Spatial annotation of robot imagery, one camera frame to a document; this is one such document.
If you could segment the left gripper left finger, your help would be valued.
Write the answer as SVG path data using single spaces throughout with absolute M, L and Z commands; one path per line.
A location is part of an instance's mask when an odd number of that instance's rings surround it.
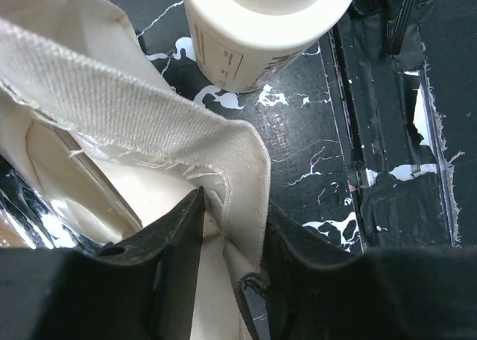
M 1 250 L 3 339 L 188 339 L 204 192 L 191 191 L 133 236 L 88 256 Z

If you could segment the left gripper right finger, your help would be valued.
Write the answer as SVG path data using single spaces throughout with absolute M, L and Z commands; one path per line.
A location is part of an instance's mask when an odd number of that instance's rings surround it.
M 271 204 L 263 272 L 242 283 L 265 302 L 272 339 L 474 339 L 474 248 L 346 252 Z

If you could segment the beige canvas tote bag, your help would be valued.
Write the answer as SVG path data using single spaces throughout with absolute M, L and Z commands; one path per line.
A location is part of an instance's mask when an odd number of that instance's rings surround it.
M 270 158 L 256 129 L 180 97 L 107 0 L 1 0 L 1 158 L 66 224 L 117 244 L 204 192 L 188 339 L 255 339 Z

